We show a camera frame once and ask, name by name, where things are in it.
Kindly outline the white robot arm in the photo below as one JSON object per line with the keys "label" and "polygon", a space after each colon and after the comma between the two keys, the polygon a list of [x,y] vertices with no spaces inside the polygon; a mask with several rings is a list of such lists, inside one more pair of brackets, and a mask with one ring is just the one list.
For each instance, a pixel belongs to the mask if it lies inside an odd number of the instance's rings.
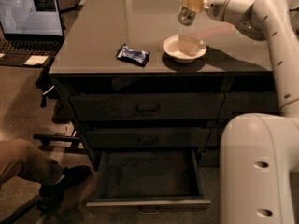
{"label": "white robot arm", "polygon": [[275,95],[238,113],[223,130],[220,224],[295,224],[290,176],[299,154],[299,0],[180,0],[189,24],[205,12],[266,43]]}

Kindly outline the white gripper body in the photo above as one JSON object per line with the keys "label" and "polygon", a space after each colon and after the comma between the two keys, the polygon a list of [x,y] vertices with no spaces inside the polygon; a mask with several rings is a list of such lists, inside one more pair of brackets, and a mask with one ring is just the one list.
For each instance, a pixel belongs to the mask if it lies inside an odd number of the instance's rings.
{"label": "white gripper body", "polygon": [[207,0],[206,14],[214,21],[231,22],[228,4],[230,0]]}

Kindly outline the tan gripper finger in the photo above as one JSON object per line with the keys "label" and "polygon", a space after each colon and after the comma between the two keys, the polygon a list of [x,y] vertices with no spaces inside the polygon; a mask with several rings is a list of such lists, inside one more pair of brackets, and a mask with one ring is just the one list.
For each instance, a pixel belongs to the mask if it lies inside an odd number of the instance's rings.
{"label": "tan gripper finger", "polygon": [[180,3],[191,12],[201,13],[206,9],[207,0],[180,0]]}

